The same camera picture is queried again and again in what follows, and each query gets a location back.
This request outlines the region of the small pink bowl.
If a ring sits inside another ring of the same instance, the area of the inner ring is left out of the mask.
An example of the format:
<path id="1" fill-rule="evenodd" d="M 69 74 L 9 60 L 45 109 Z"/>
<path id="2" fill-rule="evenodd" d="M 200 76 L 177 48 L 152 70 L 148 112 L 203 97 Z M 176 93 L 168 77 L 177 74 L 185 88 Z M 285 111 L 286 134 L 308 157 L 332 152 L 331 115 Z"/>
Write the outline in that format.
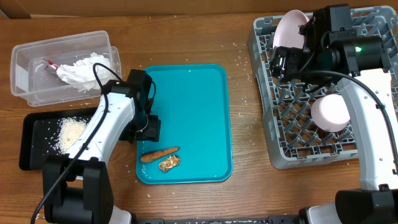
<path id="1" fill-rule="evenodd" d="M 311 117 L 324 131 L 338 132 L 350 122 L 346 103 L 341 95 L 330 94 L 321 97 L 311 106 Z"/>

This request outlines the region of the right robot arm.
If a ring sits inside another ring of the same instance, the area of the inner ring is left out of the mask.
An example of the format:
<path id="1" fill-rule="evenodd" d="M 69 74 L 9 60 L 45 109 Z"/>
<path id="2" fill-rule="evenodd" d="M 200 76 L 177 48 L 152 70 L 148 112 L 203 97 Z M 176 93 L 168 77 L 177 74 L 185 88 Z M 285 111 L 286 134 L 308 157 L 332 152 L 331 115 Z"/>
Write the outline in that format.
<path id="1" fill-rule="evenodd" d="M 281 82 L 338 87 L 359 149 L 359 189 L 340 190 L 332 203 L 302 209 L 300 223 L 396 223 L 397 118 L 383 40 L 359 34 L 350 7 L 340 4 L 311 17 L 288 12 L 273 48 L 270 70 Z"/>

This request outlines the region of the red foil snack wrapper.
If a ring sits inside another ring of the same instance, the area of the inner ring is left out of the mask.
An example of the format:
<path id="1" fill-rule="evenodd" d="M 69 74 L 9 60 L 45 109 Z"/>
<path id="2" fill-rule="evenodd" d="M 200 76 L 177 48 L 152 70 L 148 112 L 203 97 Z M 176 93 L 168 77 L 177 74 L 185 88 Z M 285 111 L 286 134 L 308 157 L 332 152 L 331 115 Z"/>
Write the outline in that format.
<path id="1" fill-rule="evenodd" d="M 52 62 L 51 60 L 46 60 L 43 59 L 43 62 L 45 64 L 45 69 L 51 73 L 56 73 L 59 65 L 57 65 L 56 63 Z"/>

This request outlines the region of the large white plate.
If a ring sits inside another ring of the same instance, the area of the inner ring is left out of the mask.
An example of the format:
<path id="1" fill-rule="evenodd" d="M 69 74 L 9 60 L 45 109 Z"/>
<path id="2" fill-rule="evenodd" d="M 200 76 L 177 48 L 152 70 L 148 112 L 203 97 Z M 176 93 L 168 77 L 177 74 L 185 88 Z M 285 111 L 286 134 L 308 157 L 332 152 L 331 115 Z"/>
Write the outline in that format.
<path id="1" fill-rule="evenodd" d="M 286 13 L 274 32 L 273 48 L 282 46 L 302 49 L 305 37 L 299 34 L 299 27 L 308 21 L 309 18 L 302 11 L 291 10 Z"/>

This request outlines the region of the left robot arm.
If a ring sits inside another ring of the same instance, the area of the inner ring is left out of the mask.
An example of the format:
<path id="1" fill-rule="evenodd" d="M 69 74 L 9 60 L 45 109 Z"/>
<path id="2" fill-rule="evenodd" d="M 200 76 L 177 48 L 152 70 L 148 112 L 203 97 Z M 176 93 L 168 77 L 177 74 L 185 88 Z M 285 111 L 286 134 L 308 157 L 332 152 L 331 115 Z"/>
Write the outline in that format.
<path id="1" fill-rule="evenodd" d="M 94 115 L 61 156 L 48 156 L 42 168 L 44 209 L 49 223 L 134 223 L 132 212 L 115 206 L 108 162 L 119 140 L 157 142 L 160 119 L 150 113 L 156 85 L 144 70 L 126 81 L 102 86 Z"/>

